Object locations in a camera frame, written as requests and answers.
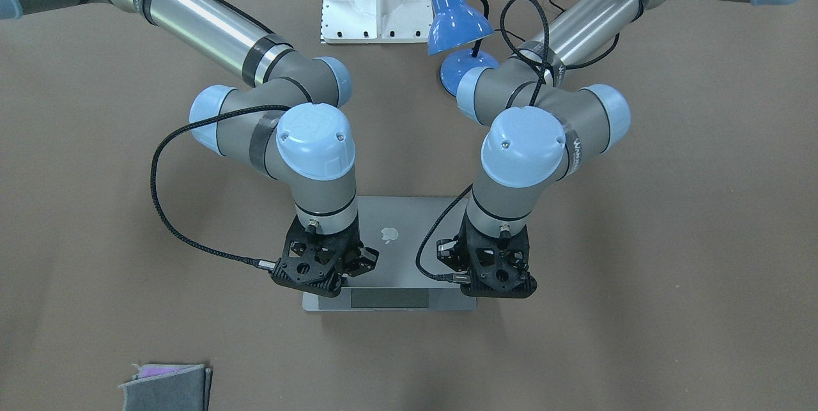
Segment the blue desk lamp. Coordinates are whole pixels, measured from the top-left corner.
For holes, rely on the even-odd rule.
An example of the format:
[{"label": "blue desk lamp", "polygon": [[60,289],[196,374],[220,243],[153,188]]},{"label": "blue desk lamp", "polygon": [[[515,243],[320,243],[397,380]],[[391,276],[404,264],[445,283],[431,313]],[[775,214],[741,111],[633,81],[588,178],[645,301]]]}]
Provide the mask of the blue desk lamp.
[{"label": "blue desk lamp", "polygon": [[[483,10],[488,15],[488,3]],[[455,96],[463,75],[475,67],[496,68],[500,64],[491,55],[480,52],[480,41],[494,33],[484,15],[465,3],[465,0],[432,0],[435,20],[429,29],[429,55],[476,42],[474,48],[458,50],[444,59],[440,65],[440,82],[446,91]]]}]

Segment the apple logo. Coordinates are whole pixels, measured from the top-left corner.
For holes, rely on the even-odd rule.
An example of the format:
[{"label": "apple logo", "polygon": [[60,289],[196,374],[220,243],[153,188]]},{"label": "apple logo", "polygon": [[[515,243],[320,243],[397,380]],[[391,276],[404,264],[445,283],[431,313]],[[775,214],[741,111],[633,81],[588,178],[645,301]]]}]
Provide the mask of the apple logo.
[{"label": "apple logo", "polygon": [[396,228],[382,228],[380,233],[383,237],[380,237],[381,240],[389,244],[392,240],[397,240],[397,229]]}]

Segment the gray cloth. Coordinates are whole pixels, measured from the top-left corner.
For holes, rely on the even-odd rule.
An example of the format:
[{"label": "gray cloth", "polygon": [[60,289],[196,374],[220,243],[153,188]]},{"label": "gray cloth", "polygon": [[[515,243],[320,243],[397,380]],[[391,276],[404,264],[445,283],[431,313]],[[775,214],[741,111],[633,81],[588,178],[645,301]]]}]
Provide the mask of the gray cloth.
[{"label": "gray cloth", "polygon": [[139,371],[120,385],[123,411],[207,411],[212,371],[205,365],[147,364]]}]

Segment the lamp shade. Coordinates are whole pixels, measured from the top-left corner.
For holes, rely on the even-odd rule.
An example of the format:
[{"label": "lamp shade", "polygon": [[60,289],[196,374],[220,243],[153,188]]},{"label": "lamp shade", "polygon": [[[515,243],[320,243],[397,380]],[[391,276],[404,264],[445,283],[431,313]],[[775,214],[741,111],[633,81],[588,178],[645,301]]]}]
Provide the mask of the lamp shade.
[{"label": "lamp shade", "polygon": [[491,24],[465,0],[432,0],[435,20],[429,29],[429,55],[474,42],[494,33]]}]

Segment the lamp base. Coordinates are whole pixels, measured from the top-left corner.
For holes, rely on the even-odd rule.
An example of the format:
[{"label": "lamp base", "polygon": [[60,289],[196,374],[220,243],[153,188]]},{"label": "lamp base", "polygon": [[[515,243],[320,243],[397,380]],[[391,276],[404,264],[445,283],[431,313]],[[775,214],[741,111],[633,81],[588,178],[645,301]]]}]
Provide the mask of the lamp base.
[{"label": "lamp base", "polygon": [[485,52],[478,52],[471,56],[472,49],[458,50],[444,59],[440,65],[440,82],[452,96],[458,94],[458,85],[465,73],[475,67],[497,68],[500,63],[493,56]]}]

